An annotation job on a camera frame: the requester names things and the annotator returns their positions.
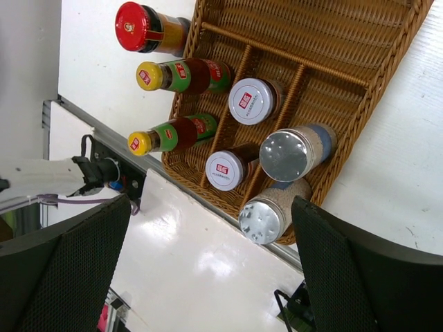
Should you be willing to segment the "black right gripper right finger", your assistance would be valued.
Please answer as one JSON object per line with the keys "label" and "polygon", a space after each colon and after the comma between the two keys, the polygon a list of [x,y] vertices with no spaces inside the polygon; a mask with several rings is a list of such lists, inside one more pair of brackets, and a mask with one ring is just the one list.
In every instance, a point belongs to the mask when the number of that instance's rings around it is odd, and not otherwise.
{"label": "black right gripper right finger", "polygon": [[318,331],[442,330],[442,256],[383,239],[299,196],[291,215]]}

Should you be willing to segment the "red-lid sauce jar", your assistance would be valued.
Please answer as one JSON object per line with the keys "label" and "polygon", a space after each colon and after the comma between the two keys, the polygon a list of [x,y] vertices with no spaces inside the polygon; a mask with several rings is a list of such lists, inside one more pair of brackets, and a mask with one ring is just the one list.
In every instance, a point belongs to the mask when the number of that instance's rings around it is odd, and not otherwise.
{"label": "red-lid sauce jar", "polygon": [[189,29],[190,20],[164,15],[133,1],[124,3],[116,13],[117,40],[131,52],[182,57]]}

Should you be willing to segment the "silver-lid white spice jar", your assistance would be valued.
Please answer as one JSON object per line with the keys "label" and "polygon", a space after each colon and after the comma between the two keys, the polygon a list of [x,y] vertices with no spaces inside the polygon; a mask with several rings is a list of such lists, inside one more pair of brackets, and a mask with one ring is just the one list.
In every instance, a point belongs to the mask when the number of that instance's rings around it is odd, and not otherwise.
{"label": "silver-lid white spice jar", "polygon": [[326,124],[280,129],[262,142],[260,165],[268,177],[277,182],[290,183],[327,160],[337,144],[335,131]]}

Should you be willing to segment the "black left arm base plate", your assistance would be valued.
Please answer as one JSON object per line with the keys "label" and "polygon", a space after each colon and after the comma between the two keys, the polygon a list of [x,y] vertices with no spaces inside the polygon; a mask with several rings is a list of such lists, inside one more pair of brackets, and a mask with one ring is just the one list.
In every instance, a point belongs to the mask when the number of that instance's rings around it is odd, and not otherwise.
{"label": "black left arm base plate", "polygon": [[87,167],[92,179],[101,182],[98,189],[108,187],[120,194],[126,194],[137,205],[141,202],[145,173],[129,161],[98,142],[92,135],[84,135],[81,140],[81,157],[86,157],[87,141],[91,142],[91,159]]}

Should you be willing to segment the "white-lid dark sauce jar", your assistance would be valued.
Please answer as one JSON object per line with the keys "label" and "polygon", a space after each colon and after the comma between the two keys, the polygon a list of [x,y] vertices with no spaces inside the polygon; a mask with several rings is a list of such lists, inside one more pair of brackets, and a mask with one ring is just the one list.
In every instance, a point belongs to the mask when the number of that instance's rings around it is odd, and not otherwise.
{"label": "white-lid dark sauce jar", "polygon": [[206,177],[216,189],[231,191],[253,175],[258,163],[258,145],[243,143],[211,154],[206,161]]}

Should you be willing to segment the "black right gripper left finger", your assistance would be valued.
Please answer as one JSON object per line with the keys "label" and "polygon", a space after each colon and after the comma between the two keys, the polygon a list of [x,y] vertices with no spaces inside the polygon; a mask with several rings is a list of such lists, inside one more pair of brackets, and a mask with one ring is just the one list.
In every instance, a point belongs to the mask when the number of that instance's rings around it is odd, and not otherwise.
{"label": "black right gripper left finger", "polygon": [[1,330],[95,331],[131,210],[120,195],[1,243]]}

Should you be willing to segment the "yellow-cap green-label sauce bottle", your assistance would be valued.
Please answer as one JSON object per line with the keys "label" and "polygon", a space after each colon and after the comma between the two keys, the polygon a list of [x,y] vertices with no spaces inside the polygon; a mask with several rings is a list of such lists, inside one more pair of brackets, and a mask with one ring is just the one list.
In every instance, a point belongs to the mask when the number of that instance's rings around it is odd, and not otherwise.
{"label": "yellow-cap green-label sauce bottle", "polygon": [[143,62],[136,69],[138,85],[145,91],[164,90],[189,95],[225,93],[233,78],[233,71],[224,62],[199,58]]}

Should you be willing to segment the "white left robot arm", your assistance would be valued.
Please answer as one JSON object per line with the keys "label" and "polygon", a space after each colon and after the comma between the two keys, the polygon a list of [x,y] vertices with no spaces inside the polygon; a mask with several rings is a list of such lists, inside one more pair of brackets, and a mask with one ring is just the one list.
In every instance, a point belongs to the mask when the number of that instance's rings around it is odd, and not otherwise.
{"label": "white left robot arm", "polygon": [[[1,201],[78,200],[120,177],[110,158],[2,160]],[[2,331],[95,331],[125,239],[125,195],[1,243]]]}

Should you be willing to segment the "silver-lid blue-label spice jar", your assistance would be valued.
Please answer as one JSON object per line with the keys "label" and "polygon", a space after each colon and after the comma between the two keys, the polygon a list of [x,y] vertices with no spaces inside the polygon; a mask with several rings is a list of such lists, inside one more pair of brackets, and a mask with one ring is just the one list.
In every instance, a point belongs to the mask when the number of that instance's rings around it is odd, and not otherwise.
{"label": "silver-lid blue-label spice jar", "polygon": [[292,223],[291,205],[296,196],[310,199],[309,183],[301,178],[291,183],[275,182],[249,200],[239,212],[243,235],[259,245],[277,241]]}

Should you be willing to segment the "white-lid brown sauce jar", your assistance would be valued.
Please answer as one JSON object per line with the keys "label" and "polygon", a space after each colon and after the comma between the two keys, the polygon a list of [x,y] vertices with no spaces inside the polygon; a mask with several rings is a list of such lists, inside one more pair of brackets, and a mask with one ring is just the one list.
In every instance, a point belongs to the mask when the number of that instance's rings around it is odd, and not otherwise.
{"label": "white-lid brown sauce jar", "polygon": [[279,83],[261,78],[244,78],[230,90],[228,108],[243,125],[258,125],[277,116],[286,93]]}

